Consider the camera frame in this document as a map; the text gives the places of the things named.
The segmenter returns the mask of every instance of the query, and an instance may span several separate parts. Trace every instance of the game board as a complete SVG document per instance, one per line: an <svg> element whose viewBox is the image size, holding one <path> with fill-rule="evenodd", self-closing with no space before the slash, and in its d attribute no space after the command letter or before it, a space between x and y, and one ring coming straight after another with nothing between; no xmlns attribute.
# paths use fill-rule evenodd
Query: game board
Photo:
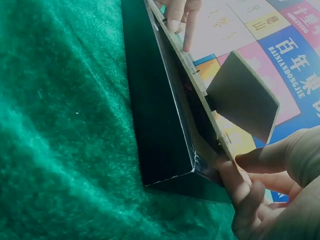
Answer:
<svg viewBox="0 0 320 240"><path fill-rule="evenodd" d="M270 143L320 124L320 1L204 0L190 56L205 86L237 50L280 102ZM264 144L215 114L232 155ZM274 202L288 196L267 192Z"/></svg>

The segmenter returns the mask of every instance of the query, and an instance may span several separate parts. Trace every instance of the blue panel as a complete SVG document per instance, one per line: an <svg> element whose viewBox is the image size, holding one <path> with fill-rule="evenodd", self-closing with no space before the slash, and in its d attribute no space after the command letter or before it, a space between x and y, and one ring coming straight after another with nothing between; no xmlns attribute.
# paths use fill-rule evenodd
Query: blue panel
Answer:
<svg viewBox="0 0 320 240"><path fill-rule="evenodd" d="M200 65L200 64L204 64L205 62L208 62L208 61L210 61L210 60L212 60L212 59L215 59L215 58L216 58L216 55L211 54L211 55L205 56L205 57L203 57L203 58L201 58L201 59L199 59L199 60L197 60L197 61L194 61L193 64L194 64L195 66L198 66L198 65Z"/></svg>
<svg viewBox="0 0 320 240"><path fill-rule="evenodd" d="M289 197L287 195L277 193L275 191L271 191L272 199L274 202L285 202L289 201Z"/></svg>

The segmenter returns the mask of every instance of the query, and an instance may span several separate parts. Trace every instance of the yellow square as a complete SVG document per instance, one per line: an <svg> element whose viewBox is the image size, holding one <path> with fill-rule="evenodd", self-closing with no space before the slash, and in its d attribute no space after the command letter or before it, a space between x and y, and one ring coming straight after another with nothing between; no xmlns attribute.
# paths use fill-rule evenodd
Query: yellow square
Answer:
<svg viewBox="0 0 320 240"><path fill-rule="evenodd" d="M257 40L260 40L286 27L289 27L290 25L290 22L286 20L280 12L274 11L268 15L248 22L246 27Z"/></svg>
<svg viewBox="0 0 320 240"><path fill-rule="evenodd" d="M214 114L214 119L233 159L239 154L246 154L256 149L254 139L249 133L217 113Z"/></svg>
<svg viewBox="0 0 320 240"><path fill-rule="evenodd" d="M210 61L204 62L196 66L196 69L199 70L199 74L205 84L208 87L211 81L214 79L215 75L220 69L220 64L218 60L212 59Z"/></svg>

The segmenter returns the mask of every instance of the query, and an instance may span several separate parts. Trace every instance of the fingernail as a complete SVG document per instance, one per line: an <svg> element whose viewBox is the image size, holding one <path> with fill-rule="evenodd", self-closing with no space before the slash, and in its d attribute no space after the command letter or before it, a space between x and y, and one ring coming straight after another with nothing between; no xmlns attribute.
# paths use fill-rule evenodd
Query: fingernail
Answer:
<svg viewBox="0 0 320 240"><path fill-rule="evenodd" d="M235 156L234 160L238 160L238 158L240 158L243 154L238 154L237 156Z"/></svg>
<svg viewBox="0 0 320 240"><path fill-rule="evenodd" d="M178 31L180 22L177 20L170 20L168 21L168 28L171 32L175 33Z"/></svg>

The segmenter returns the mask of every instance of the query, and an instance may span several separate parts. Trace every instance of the finger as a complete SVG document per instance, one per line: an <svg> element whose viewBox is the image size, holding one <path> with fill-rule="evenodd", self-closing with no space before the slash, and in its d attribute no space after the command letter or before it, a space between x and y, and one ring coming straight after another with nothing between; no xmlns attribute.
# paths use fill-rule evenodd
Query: finger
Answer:
<svg viewBox="0 0 320 240"><path fill-rule="evenodd" d="M189 12L185 11L182 18L181 18L182 23L185 23L185 24L187 23L188 15L189 15Z"/></svg>
<svg viewBox="0 0 320 240"><path fill-rule="evenodd" d="M154 1L154 3L159 9L161 9L162 6L164 5L163 3L159 2L159 1Z"/></svg>
<svg viewBox="0 0 320 240"><path fill-rule="evenodd" d="M244 181L236 164L227 159L217 160L216 169L220 173L224 187L236 207L250 192L249 185Z"/></svg>
<svg viewBox="0 0 320 240"><path fill-rule="evenodd" d="M235 157L236 163L249 173L271 174L285 170L286 141L279 141Z"/></svg>
<svg viewBox="0 0 320 240"><path fill-rule="evenodd" d="M192 10L188 13L183 41L183 51L185 51L186 53L188 53L191 48L192 39L196 29L196 20L198 12L198 10Z"/></svg>
<svg viewBox="0 0 320 240"><path fill-rule="evenodd" d="M267 189L280 194L290 196L294 193L295 197L302 190L302 188L289 176L287 171L272 174L249 173L248 175L253 182L262 182Z"/></svg>
<svg viewBox="0 0 320 240"><path fill-rule="evenodd" d="M264 204L264 202L262 201L262 204L260 204L258 210L257 210L257 216L258 218L263 221L267 216L270 215L271 213L271 208L268 207L271 203L268 204Z"/></svg>
<svg viewBox="0 0 320 240"><path fill-rule="evenodd" d="M265 194L265 187L260 182L254 182L250 192L243 201L235 207L232 230L240 239L249 239L255 229L261 224L257 216Z"/></svg>
<svg viewBox="0 0 320 240"><path fill-rule="evenodd" d="M162 5L168 6L170 4L170 0L155 0L154 2L155 2L155 4L157 4L157 2L158 2L159 4L161 4L161 6Z"/></svg>
<svg viewBox="0 0 320 240"><path fill-rule="evenodd" d="M185 23L183 23L183 22L181 22L180 23L180 25L179 25L179 28L178 28L178 30L175 32L175 34L179 34L179 33L181 33L183 30L185 30L186 29L186 24Z"/></svg>
<svg viewBox="0 0 320 240"><path fill-rule="evenodd" d="M167 26L172 33L175 33L179 28L185 12L186 1L187 0L172 0L168 6Z"/></svg>
<svg viewBox="0 0 320 240"><path fill-rule="evenodd" d="M251 173L279 173L289 176L302 188L320 175L320 125L300 129L274 144L236 158L238 165Z"/></svg>
<svg viewBox="0 0 320 240"><path fill-rule="evenodd" d="M275 209L280 209L280 208L286 208L288 207L290 203L289 202L272 202L270 204L268 204L268 207L271 210L275 210Z"/></svg>

